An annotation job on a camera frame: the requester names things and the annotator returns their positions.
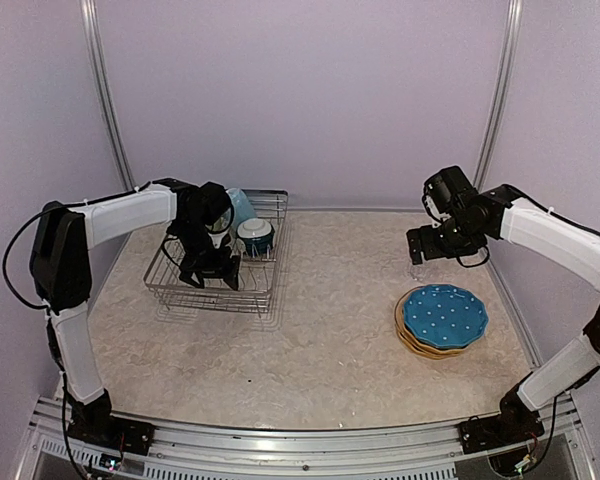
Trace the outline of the blue plate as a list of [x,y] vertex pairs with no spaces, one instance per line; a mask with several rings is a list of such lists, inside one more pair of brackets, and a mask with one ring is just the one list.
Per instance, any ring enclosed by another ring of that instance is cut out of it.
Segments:
[[399,322],[415,339],[438,350],[465,349],[484,336],[489,317],[472,292],[451,284],[429,284],[406,295]]

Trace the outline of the yellow polka dot plate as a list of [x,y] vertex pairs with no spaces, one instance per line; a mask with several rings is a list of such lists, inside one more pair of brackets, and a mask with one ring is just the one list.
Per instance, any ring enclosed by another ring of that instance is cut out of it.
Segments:
[[427,349],[420,348],[416,344],[405,341],[404,339],[401,340],[401,343],[412,353],[414,353],[420,357],[430,359],[430,360],[443,360],[443,359],[447,359],[447,358],[458,357],[465,353],[464,349],[451,349],[451,350],[433,349],[432,351],[429,351]]

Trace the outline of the clear glass cup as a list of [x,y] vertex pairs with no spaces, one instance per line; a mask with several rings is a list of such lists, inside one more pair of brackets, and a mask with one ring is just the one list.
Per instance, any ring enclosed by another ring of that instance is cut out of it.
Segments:
[[424,282],[427,274],[426,266],[424,264],[412,264],[409,267],[409,273],[414,280]]

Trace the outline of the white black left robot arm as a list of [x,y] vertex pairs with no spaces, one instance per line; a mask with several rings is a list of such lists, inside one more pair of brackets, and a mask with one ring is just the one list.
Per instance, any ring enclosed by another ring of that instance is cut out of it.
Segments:
[[237,289],[241,259],[233,253],[228,233],[233,217],[234,206],[223,186],[164,178],[96,200],[50,202],[29,219],[36,227],[29,272],[40,301],[22,303],[44,313],[49,349],[61,371],[73,421],[98,444],[113,443],[120,424],[111,415],[89,333],[91,251],[164,224],[183,251],[176,263],[181,282],[202,289],[207,280],[220,279]]

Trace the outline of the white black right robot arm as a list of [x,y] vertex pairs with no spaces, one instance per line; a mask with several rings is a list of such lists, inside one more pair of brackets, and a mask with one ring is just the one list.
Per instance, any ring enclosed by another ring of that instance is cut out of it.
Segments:
[[421,201],[431,222],[407,233],[414,264],[461,261],[501,241],[517,248],[523,263],[508,284],[526,320],[573,316],[572,333],[558,330],[564,345],[502,398],[491,433],[511,444],[540,408],[600,370],[600,232],[511,184],[480,191],[457,165],[425,180]]

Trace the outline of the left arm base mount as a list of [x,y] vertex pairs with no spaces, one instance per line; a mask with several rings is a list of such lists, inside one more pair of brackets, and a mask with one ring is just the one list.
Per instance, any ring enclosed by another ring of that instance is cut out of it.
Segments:
[[91,421],[75,418],[68,427],[70,438],[141,456],[148,455],[154,433],[151,423],[112,415]]

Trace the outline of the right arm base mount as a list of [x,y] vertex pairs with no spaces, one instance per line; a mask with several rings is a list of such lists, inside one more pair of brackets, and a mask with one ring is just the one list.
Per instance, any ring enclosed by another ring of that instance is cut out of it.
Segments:
[[506,423],[500,415],[484,418],[473,416],[461,422],[457,428],[464,454],[510,446],[545,433],[539,418],[522,423]]

